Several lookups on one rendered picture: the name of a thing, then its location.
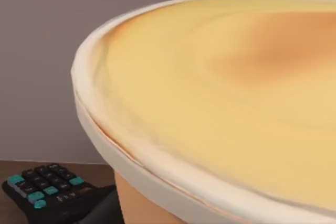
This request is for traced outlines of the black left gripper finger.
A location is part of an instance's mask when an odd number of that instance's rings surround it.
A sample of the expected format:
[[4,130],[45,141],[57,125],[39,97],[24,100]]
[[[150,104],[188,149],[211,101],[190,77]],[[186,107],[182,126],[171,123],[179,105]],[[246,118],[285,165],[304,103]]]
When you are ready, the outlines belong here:
[[77,224],[124,224],[116,185],[106,188],[109,194]]

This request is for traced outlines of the black calculator with teal keys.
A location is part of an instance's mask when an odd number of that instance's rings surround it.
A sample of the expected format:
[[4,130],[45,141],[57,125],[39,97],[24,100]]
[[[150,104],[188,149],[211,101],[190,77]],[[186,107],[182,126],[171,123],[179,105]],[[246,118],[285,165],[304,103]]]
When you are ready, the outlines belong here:
[[74,224],[104,198],[103,188],[57,163],[11,175],[2,183],[2,190],[28,224]]

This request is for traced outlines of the tan tub with cream lid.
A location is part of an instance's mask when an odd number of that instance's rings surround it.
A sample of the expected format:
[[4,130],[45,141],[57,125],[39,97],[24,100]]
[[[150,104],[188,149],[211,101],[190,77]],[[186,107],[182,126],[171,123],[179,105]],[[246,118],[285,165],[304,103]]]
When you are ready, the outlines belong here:
[[189,224],[336,224],[336,0],[171,0],[71,67],[113,169]]

